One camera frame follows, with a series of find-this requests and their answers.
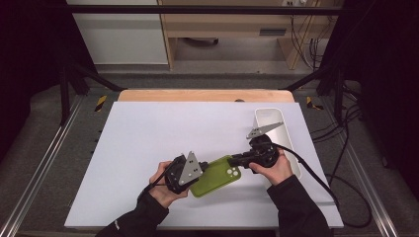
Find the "white cabinet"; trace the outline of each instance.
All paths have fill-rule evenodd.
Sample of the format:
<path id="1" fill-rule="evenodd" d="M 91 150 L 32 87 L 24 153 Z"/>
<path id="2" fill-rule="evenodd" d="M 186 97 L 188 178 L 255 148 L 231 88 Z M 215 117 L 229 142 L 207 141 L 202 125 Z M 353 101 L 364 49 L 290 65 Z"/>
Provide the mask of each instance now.
<path id="1" fill-rule="evenodd" d="M 71 5 L 157 5 L 155 0 L 67 0 Z M 73 14 L 95 64 L 168 64 L 158 14 Z"/>

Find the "wooden edge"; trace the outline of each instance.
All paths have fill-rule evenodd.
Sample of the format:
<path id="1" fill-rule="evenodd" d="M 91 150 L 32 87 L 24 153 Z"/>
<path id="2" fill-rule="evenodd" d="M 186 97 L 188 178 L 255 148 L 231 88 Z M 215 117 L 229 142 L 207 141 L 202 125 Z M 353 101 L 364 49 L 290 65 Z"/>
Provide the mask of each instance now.
<path id="1" fill-rule="evenodd" d="M 120 102 L 294 102 L 293 94 L 283 90 L 124 90 Z"/>

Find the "floor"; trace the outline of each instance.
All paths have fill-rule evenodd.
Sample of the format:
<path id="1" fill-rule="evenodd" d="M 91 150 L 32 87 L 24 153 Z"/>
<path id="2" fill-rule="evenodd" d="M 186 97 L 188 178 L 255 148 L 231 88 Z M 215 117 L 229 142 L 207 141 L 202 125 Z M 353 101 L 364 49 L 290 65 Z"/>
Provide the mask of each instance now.
<path id="1" fill-rule="evenodd" d="M 297 70 L 288 70 L 284 58 L 277 53 L 280 50 L 277 42 L 270 39 L 219 39 L 217 45 L 208 41 L 182 39 L 173 70 L 159 65 L 98 65 L 98 69 L 105 78 L 129 88 L 279 89 L 311 72 L 311 68 L 303 62 L 298 65 Z M 5 230 L 3 228 L 9 217 L 13 216 L 18 223 L 15 226 L 18 227 L 16 230 L 19 229 L 17 236 L 94 235 L 94 231 L 80 232 L 63 227 L 66 213 L 88 167 L 112 101 L 118 97 L 118 93 L 110 92 L 94 81 L 89 80 L 88 83 L 91 92 L 82 98 L 83 103 L 73 125 L 64 131 L 66 142 L 58 147 L 56 153 L 52 153 L 51 163 L 45 161 L 44 155 L 59 130 L 59 88 L 52 87 L 33 97 L 31 115 L 8 156 L 0 164 L 2 231 Z M 317 82 L 312 81 L 293 92 L 295 99 L 301 104 L 313 138 L 320 135 L 316 130 L 333 124 L 333 117 L 327 110 L 332 108 L 332 97 L 316 96 L 316 85 Z M 353 90 L 359 90 L 357 83 L 348 82 L 348 86 Z M 108 95 L 108 103 L 105 103 L 100 113 L 95 113 L 98 98 L 104 92 Z M 79 100 L 73 92 L 71 95 L 72 102 Z M 307 105 L 307 97 L 312 99 L 312 107 Z M 356 104 L 353 100 L 351 95 L 345 97 L 346 109 Z M 370 183 L 373 187 L 370 193 L 372 197 L 367 198 L 375 201 L 374 220 L 364 228 L 345 226 L 343 229 L 336 229 L 335 236 L 419 236 L 417 199 L 409 192 L 396 170 L 382 166 L 380 153 L 362 117 L 351 121 L 349 127 L 350 146 L 346 149 L 337 174 L 361 191 L 368 190 Z M 342 149 L 342 137 L 342 133 L 338 133 L 328 137 L 330 139 L 321 142 L 317 140 L 314 143 L 325 173 L 331 173 L 333 170 Z M 362 164 L 361 170 L 357 161 Z M 41 163 L 47 164 L 47 169 L 43 176 L 35 177 L 34 174 L 40 173 L 38 166 Z M 363 174 L 367 174 L 366 184 L 359 181 Z M 33 177 L 40 183 L 31 182 Z M 30 188 L 34 188 L 30 194 L 25 193 L 28 184 L 33 184 Z M 366 221 L 366 206 L 356 192 L 337 181 L 332 189 L 341 200 L 342 218 L 350 223 L 360 224 Z M 28 198 L 31 206 L 17 205 L 21 197 Z M 17 209 L 23 214 L 14 213 L 16 207 L 19 207 Z M 159 232 L 159 235 L 250 237 L 275 236 L 277 233 L 215 231 Z"/>

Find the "human hand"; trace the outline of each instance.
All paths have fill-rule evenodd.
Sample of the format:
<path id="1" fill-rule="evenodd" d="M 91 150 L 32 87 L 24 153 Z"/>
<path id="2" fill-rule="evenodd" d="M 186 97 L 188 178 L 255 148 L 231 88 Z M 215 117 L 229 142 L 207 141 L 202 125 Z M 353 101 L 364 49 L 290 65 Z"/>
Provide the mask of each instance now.
<path id="1" fill-rule="evenodd" d="M 172 163 L 172 161 L 166 161 L 166 162 L 160 162 L 158 164 L 157 172 L 151 176 L 149 182 L 150 184 L 154 183 L 157 178 L 160 177 L 160 175 L 164 172 L 166 167 L 168 167 Z M 180 194 L 176 195 L 175 193 L 171 192 L 169 189 L 167 189 L 167 186 L 165 186 L 164 178 L 161 179 L 157 186 L 155 186 L 153 189 L 149 191 L 149 193 L 165 208 L 169 207 L 169 205 L 176 199 L 179 198 L 186 198 L 188 196 L 188 190 L 181 192 Z"/>
<path id="2" fill-rule="evenodd" d="M 284 150 L 278 148 L 278 152 L 280 153 L 280 156 L 278 157 L 277 163 L 271 168 L 265 168 L 253 162 L 249 164 L 250 169 L 265 176 L 273 186 L 278 185 L 293 174 L 291 163 L 287 159 Z"/>

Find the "metal bracket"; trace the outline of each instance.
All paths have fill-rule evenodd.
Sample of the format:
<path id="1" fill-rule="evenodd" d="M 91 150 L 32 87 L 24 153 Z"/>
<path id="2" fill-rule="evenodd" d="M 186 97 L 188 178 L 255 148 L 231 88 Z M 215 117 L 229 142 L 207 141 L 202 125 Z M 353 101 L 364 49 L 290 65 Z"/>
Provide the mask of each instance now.
<path id="1" fill-rule="evenodd" d="M 275 129 L 281 125 L 283 125 L 284 123 L 282 121 L 277 122 L 277 123 L 273 123 L 273 124 L 269 124 L 269 125 L 265 125 L 265 126 L 261 126 L 261 127 L 256 127 L 253 128 L 249 134 L 246 136 L 247 139 L 251 139 L 251 138 L 255 138 L 258 136 L 261 136 L 263 134 L 266 134 L 268 131 Z"/>
<path id="2" fill-rule="evenodd" d="M 190 151 L 188 154 L 188 158 L 186 159 L 181 178 L 179 179 L 179 185 L 183 186 L 185 184 L 188 184 L 192 180 L 199 178 L 202 174 L 203 170 L 201 170 L 200 163 L 198 162 L 195 153 L 193 151 Z"/>

